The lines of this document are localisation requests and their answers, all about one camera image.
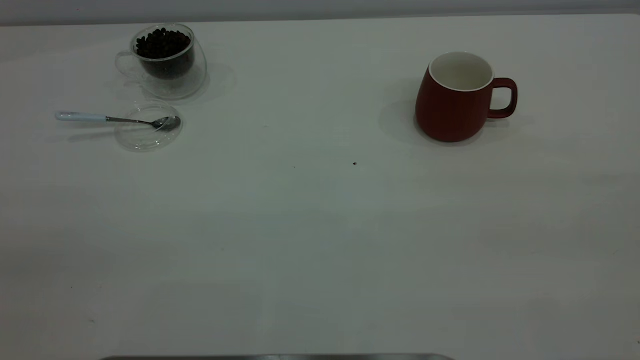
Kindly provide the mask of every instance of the metal spoon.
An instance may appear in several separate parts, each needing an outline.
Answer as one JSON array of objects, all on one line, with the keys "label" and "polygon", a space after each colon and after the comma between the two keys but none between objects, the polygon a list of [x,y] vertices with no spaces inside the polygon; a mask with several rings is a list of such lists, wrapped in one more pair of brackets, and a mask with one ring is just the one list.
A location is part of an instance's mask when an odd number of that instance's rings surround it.
[{"label": "metal spoon", "polygon": [[70,113],[66,111],[57,112],[56,119],[60,121],[131,122],[134,124],[151,125],[160,131],[171,131],[180,127],[180,125],[182,124],[182,120],[177,116],[163,117],[154,122],[147,122],[142,120],[119,119],[117,117],[108,117],[105,115],[98,115],[98,114]]}]

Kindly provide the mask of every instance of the mug handle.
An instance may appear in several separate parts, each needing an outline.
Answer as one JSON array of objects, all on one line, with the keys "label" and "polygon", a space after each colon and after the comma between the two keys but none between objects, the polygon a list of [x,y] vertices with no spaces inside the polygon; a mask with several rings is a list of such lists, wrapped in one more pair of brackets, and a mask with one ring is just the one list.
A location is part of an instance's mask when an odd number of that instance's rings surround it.
[{"label": "mug handle", "polygon": [[134,62],[133,54],[130,51],[120,51],[116,55],[116,69],[128,78],[138,78],[136,73],[136,64]]},{"label": "mug handle", "polygon": [[511,102],[509,106],[500,110],[491,110],[489,109],[489,119],[504,119],[506,117],[510,117],[513,115],[513,112],[516,111],[516,106],[518,105],[518,85],[516,85],[515,81],[508,78],[497,78],[493,80],[492,87],[494,89],[497,88],[508,88],[511,90]]}]

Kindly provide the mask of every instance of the mug rim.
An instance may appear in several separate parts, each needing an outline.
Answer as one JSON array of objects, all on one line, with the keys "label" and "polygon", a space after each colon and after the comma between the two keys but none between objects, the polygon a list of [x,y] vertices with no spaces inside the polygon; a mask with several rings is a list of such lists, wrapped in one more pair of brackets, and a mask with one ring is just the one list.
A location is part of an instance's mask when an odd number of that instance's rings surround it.
[{"label": "mug rim", "polygon": [[[150,59],[150,58],[146,58],[146,57],[144,57],[144,56],[140,56],[140,55],[138,55],[138,52],[136,51],[136,45],[138,44],[137,39],[139,39],[143,33],[150,33],[150,32],[153,32],[153,31],[151,31],[151,30],[154,30],[154,29],[161,29],[161,28],[168,28],[168,27],[170,27],[170,26],[180,26],[180,27],[183,27],[183,28],[185,28],[185,29],[186,29],[186,31],[188,32],[188,34],[187,34],[187,35],[191,35],[191,36],[190,36],[191,43],[189,44],[189,46],[187,46],[187,47],[185,48],[185,50],[182,50],[181,52],[179,52],[179,53],[177,53],[177,54],[175,54],[175,55],[171,55],[171,56],[169,56],[169,57],[167,57],[167,58],[161,58],[161,59]],[[183,25],[183,24],[177,24],[177,23],[175,23],[175,22],[169,22],[169,23],[166,23],[166,24],[159,24],[159,25],[149,26],[148,28],[145,28],[145,29],[140,30],[137,34],[135,34],[135,35],[133,36],[133,39],[131,39],[131,43],[130,43],[130,45],[129,45],[129,50],[131,51],[131,53],[133,54],[133,56],[137,57],[138,59],[140,59],[140,60],[142,60],[142,61],[147,61],[147,62],[150,62],[150,63],[157,63],[157,62],[160,62],[160,61],[168,61],[168,60],[172,60],[172,59],[175,59],[175,58],[177,58],[177,57],[179,57],[179,56],[183,55],[184,53],[186,53],[187,51],[189,51],[189,50],[193,47],[193,44],[194,44],[195,42],[196,42],[196,35],[193,33],[193,30],[191,30],[188,26]]]},{"label": "mug rim", "polygon": [[[447,86],[447,85],[445,85],[445,84],[443,84],[443,83],[439,82],[439,81],[436,79],[436,77],[433,75],[433,73],[431,72],[431,66],[432,66],[432,64],[433,64],[437,59],[440,59],[440,58],[441,58],[441,57],[443,57],[443,56],[446,56],[446,55],[452,55],[452,54],[465,54],[465,55],[471,55],[471,56],[473,56],[473,57],[475,57],[475,58],[478,58],[478,59],[480,59],[481,61],[483,61],[483,62],[484,62],[484,63],[489,67],[489,69],[491,70],[491,79],[489,80],[489,82],[487,82],[487,83],[486,83],[486,84],[484,84],[483,86],[480,86],[479,88],[475,88],[475,89],[471,89],[471,90],[456,89],[456,88],[452,88],[452,87],[450,87],[450,86]],[[431,61],[429,62],[429,67],[428,67],[427,69],[429,70],[429,76],[431,76],[431,79],[433,79],[433,81],[435,81],[438,85],[440,85],[440,86],[442,86],[442,87],[444,87],[444,88],[447,88],[447,89],[449,89],[449,90],[451,90],[451,91],[455,91],[455,92],[475,92],[475,91],[480,91],[480,90],[482,90],[482,89],[486,88],[487,86],[491,85],[491,83],[493,83],[493,80],[495,79],[495,72],[493,71],[493,67],[491,66],[491,64],[489,64],[489,62],[488,62],[488,61],[486,61],[482,56],[478,56],[478,55],[476,55],[476,54],[474,54],[474,53],[470,53],[470,52],[468,52],[468,51],[449,51],[448,53],[440,54],[440,55],[436,56],[433,60],[431,60]]]}]

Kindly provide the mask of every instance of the spoon handle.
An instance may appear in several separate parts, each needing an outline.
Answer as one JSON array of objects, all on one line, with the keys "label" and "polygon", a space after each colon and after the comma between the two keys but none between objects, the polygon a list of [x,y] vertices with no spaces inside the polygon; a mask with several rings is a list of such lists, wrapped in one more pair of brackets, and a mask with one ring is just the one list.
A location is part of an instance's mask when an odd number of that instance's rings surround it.
[{"label": "spoon handle", "polygon": [[68,111],[59,111],[56,113],[56,119],[60,121],[89,121],[89,122],[106,122],[107,117],[98,114],[87,113],[71,113]]}]

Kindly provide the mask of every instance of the white table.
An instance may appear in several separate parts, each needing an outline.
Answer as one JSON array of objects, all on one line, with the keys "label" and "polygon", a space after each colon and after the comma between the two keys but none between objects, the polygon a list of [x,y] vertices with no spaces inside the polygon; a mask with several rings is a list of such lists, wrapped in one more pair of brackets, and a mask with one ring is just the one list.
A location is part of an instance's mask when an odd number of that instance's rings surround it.
[{"label": "white table", "polygon": [[[175,143],[56,122],[140,94],[143,26],[0,28],[0,358],[640,356],[640,17],[190,24]],[[413,107],[454,50],[520,102],[444,146]]]}]

